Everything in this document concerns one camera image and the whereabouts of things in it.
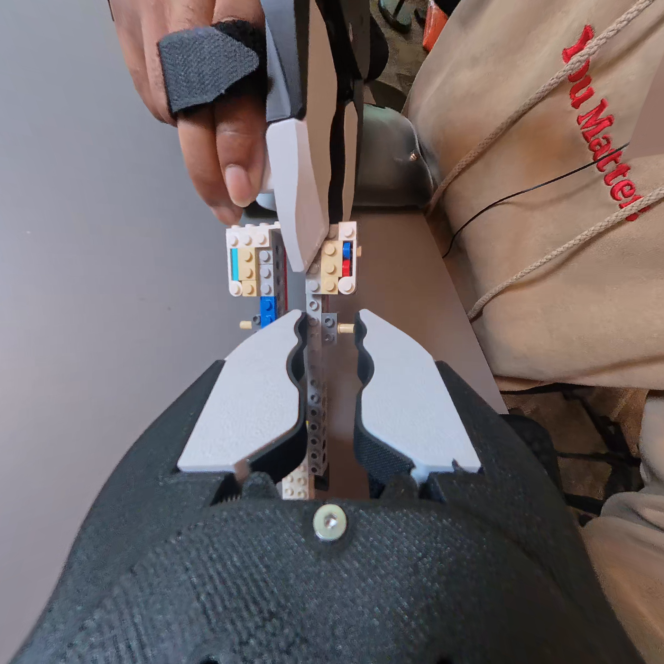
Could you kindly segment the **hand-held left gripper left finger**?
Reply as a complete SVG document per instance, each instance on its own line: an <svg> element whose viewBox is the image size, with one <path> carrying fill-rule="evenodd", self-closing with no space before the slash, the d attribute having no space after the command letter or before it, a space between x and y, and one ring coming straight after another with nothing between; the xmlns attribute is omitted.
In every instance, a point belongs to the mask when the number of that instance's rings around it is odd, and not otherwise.
<svg viewBox="0 0 664 664"><path fill-rule="evenodd" d="M249 336L222 364L177 462L185 473L253 472L274 483L307 451L307 317L292 310Z"/></svg>

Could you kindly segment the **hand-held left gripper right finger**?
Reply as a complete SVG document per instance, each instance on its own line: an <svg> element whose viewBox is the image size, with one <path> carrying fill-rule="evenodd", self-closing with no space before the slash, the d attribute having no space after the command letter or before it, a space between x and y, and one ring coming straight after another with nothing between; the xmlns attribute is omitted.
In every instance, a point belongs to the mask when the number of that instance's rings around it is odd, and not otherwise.
<svg viewBox="0 0 664 664"><path fill-rule="evenodd" d="M427 350L368 309L355 317L358 377L353 449L369 477L386 486L410 476L477 473L481 462L448 387Z"/></svg>

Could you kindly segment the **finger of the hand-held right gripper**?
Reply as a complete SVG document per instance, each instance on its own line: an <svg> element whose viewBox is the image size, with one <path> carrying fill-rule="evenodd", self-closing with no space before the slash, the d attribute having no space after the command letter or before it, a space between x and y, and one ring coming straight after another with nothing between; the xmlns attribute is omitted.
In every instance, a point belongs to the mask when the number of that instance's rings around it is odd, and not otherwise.
<svg viewBox="0 0 664 664"><path fill-rule="evenodd" d="M267 44L266 143L292 269L305 272L329 229L335 64L315 1L262 1Z"/></svg>
<svg viewBox="0 0 664 664"><path fill-rule="evenodd" d="M332 121L332 223L349 220L362 135L363 92L388 62L388 45L369 1L332 2L336 107Z"/></svg>

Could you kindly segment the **grey lego beam build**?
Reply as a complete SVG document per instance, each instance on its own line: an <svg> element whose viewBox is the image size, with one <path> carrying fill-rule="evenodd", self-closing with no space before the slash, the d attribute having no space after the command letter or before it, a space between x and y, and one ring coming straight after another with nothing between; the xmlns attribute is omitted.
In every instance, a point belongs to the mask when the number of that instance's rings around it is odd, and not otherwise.
<svg viewBox="0 0 664 664"><path fill-rule="evenodd" d="M278 222L238 224L226 231L226 240L229 293L259 299L258 314L240 322L241 329L255 332L288 310L287 254L282 228ZM329 300L331 296L355 292L361 251L356 222L332 224L305 272L307 453L298 468L280 482L283 499L313 499L317 488L328 489L328 387L323 358L327 346L335 344L344 329Z"/></svg>

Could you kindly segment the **person's beige hoodie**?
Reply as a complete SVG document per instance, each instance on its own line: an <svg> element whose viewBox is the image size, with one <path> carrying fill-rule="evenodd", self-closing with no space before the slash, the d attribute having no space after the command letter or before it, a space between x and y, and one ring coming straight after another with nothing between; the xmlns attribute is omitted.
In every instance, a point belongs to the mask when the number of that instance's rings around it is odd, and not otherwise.
<svg viewBox="0 0 664 664"><path fill-rule="evenodd" d="M615 213L639 209L508 285L473 320L503 386L663 389L663 153L629 146L663 57L663 2L461 1L404 107L436 183L565 66L436 206L467 311Z"/></svg>

